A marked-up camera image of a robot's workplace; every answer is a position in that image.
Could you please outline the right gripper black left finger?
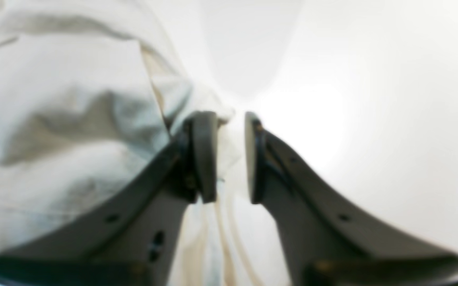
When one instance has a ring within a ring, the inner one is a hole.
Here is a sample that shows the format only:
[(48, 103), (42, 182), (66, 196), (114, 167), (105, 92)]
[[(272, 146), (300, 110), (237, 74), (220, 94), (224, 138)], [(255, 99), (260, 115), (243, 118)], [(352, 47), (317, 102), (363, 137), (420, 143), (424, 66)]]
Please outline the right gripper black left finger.
[(216, 201), (214, 112), (195, 112), (123, 190), (48, 235), (0, 252), (4, 286), (164, 286), (186, 208)]

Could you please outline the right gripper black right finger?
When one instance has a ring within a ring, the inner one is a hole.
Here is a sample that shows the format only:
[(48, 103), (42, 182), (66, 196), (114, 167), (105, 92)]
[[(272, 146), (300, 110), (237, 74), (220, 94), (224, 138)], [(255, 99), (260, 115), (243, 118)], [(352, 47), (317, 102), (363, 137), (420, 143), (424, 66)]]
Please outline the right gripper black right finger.
[(278, 228), (295, 286), (458, 286), (458, 254), (383, 222), (245, 114), (249, 197)]

